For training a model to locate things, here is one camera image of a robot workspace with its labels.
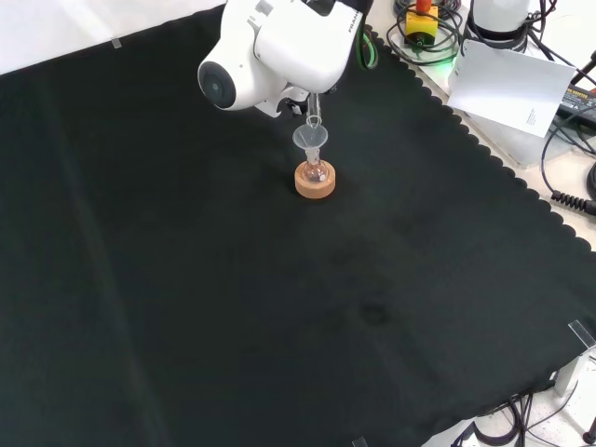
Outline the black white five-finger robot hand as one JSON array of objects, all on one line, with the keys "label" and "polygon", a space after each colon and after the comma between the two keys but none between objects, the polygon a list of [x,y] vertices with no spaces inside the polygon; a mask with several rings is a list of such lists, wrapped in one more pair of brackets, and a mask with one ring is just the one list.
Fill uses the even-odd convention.
[{"label": "black white five-finger robot hand", "polygon": [[[324,91],[329,95],[337,90],[337,84]],[[292,84],[280,85],[272,81],[262,84],[252,96],[251,107],[255,107],[270,117],[278,117],[281,113],[280,106],[285,105],[293,115],[302,115],[306,120],[319,122],[322,120],[320,93],[312,93],[298,88]]]}]

